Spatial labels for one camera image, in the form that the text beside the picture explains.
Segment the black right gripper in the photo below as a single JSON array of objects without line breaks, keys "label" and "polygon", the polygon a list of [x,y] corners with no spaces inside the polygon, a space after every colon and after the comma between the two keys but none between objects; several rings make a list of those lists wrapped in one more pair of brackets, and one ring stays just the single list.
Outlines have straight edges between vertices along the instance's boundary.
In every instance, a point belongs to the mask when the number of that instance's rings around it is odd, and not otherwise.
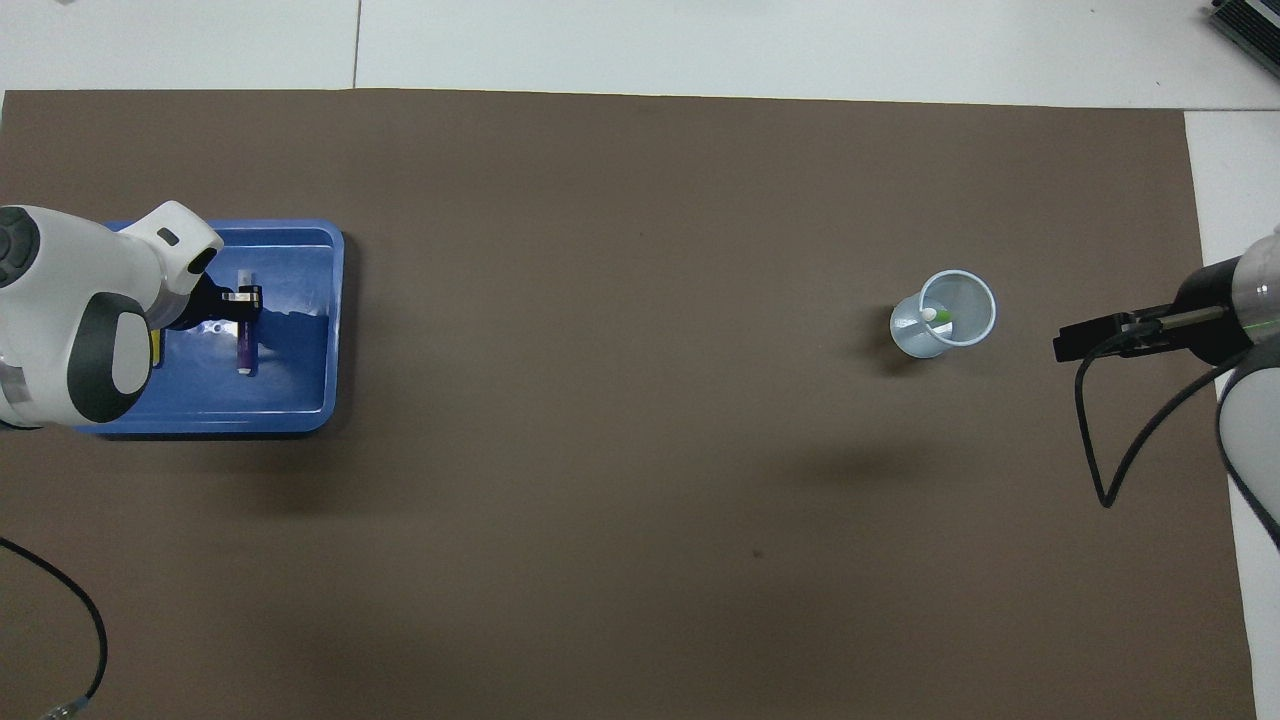
[{"label": "black right gripper", "polygon": [[[1129,357],[1140,357],[1187,350],[1201,361],[1217,366],[1247,351],[1253,341],[1242,327],[1233,302],[1233,282],[1239,261],[1239,258],[1230,258],[1193,272],[1170,304],[1134,313],[1110,313],[1061,328],[1052,341],[1055,360],[1083,363],[1087,357],[1125,352]],[[1137,320],[1155,322],[1188,313],[1196,313],[1199,320],[1161,331],[1139,345],[1133,333],[1125,332]]]}]

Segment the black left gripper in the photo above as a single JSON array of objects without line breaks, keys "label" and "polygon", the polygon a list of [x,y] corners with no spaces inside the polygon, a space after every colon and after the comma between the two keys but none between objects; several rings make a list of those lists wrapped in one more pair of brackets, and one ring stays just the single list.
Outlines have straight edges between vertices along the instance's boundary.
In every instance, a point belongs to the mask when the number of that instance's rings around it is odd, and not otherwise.
[{"label": "black left gripper", "polygon": [[255,323],[262,311],[262,287],[242,284],[234,290],[218,284],[207,273],[186,296],[175,318],[163,323],[163,331],[188,331],[205,322]]}]

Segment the purple marker pen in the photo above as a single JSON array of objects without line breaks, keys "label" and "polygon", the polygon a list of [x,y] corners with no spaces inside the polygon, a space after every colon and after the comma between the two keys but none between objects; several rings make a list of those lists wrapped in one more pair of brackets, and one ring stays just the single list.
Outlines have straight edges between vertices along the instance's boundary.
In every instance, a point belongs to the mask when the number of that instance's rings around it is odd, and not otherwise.
[{"label": "purple marker pen", "polygon": [[[256,284],[255,275],[248,269],[237,272],[237,287],[242,284]],[[257,374],[257,341],[255,323],[237,323],[237,372],[243,377]]]}]

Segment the blue plastic tray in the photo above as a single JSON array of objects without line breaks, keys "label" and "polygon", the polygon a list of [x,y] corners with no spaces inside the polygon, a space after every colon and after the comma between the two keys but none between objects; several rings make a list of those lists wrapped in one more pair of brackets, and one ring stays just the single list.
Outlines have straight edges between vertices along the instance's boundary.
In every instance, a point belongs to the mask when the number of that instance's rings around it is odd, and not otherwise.
[{"label": "blue plastic tray", "polygon": [[165,331],[161,361],[137,404],[106,437],[289,436],[323,427],[337,405],[346,241],[323,219],[216,219],[224,247],[212,281],[262,288],[255,366],[241,372],[234,322]]}]

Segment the translucent plastic cup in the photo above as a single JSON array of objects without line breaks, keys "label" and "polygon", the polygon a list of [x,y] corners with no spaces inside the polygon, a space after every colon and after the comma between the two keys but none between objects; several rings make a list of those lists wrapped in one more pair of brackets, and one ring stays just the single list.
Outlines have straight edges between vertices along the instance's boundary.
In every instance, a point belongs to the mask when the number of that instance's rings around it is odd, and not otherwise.
[{"label": "translucent plastic cup", "polygon": [[[928,329],[920,318],[924,306],[951,311],[954,332],[941,334]],[[970,272],[948,269],[931,275],[893,307],[890,334],[908,356],[932,359],[978,345],[992,332],[996,319],[997,302],[989,284]]]}]

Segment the dark ribbed device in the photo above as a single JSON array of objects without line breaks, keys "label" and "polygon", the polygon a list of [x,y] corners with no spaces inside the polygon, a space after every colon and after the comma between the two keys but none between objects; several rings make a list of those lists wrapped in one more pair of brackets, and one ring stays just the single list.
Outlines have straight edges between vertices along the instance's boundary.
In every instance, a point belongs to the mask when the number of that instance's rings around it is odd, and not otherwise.
[{"label": "dark ribbed device", "polygon": [[1210,0],[1210,24],[1280,79],[1280,0]]}]

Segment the brown table mat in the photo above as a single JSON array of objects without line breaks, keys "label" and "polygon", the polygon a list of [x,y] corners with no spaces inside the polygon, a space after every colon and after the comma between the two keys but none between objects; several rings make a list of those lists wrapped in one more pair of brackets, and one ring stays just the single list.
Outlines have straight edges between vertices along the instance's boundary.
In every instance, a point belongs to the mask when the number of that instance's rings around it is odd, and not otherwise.
[{"label": "brown table mat", "polygon": [[[9,92],[0,202],[346,237],[300,439],[0,432],[78,720],[1254,720],[1213,392],[1102,509],[1061,325],[1201,264],[1180,111]],[[933,274],[986,340],[904,354]]]}]

